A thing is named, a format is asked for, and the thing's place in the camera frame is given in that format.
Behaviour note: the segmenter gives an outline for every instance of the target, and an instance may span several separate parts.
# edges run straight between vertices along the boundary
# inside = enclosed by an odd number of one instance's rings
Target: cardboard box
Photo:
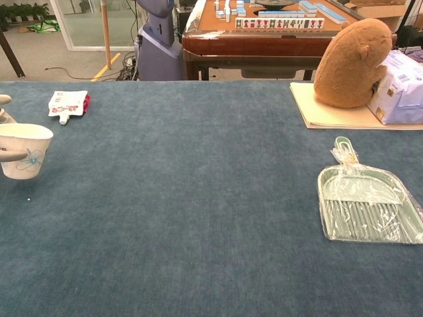
[[[377,18],[383,21],[392,32],[397,30],[398,22],[404,16],[405,5],[380,5],[375,7],[358,7],[355,4],[347,3],[346,7],[356,11],[365,18]]]

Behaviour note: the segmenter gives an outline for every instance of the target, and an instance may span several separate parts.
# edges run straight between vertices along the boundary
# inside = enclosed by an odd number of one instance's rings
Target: yellow floor line
[[[118,57],[120,56],[120,53],[117,53],[115,56],[113,56],[113,58],[110,60],[110,63],[111,64],[113,64],[114,63],[114,61],[116,61],[117,59],[118,59]],[[97,73],[97,75],[95,75],[94,77],[93,77],[93,79],[91,79],[91,81],[97,81],[97,79],[98,78],[100,78],[101,77],[101,75],[103,75],[103,73],[107,70],[108,68],[107,68],[107,65],[106,66],[104,66],[102,69],[101,69],[101,71],[99,71],[98,73]]]

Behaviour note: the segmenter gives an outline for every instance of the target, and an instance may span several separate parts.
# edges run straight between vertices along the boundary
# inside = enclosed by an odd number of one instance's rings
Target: mahjong table
[[[363,19],[357,12],[333,0],[309,2],[313,5],[322,3],[351,23]],[[225,1],[221,0],[219,6],[223,8]],[[237,8],[236,0],[230,0],[230,7]],[[203,79],[207,80],[211,67],[243,71],[306,70],[304,79],[310,80],[329,42],[341,30],[340,23],[321,12],[315,15],[316,19],[324,20],[321,28],[290,28],[291,24],[284,28],[283,20],[278,23],[278,18],[275,18],[272,28],[257,28],[260,21],[258,12],[264,7],[245,3],[244,8],[246,13],[243,18],[233,15],[230,22],[226,22],[225,18],[216,17],[214,0],[196,3],[182,36],[188,79],[198,80],[199,70],[203,70]],[[295,2],[283,10],[298,11],[299,3]]]

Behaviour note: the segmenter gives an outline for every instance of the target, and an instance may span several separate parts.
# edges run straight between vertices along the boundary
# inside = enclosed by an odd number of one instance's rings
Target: blue carpet table surface
[[[48,117],[83,89],[83,118]],[[309,130],[277,81],[0,94],[55,133],[37,178],[0,176],[0,316],[423,314],[423,246],[331,242],[317,196],[344,135],[422,204],[421,131]]]

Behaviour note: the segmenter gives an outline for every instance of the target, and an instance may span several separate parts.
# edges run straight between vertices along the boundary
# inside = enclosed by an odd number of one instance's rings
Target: green dustpan
[[[340,165],[318,177],[321,219],[330,240],[423,243],[419,204],[394,174],[358,162],[351,142],[337,137]]]

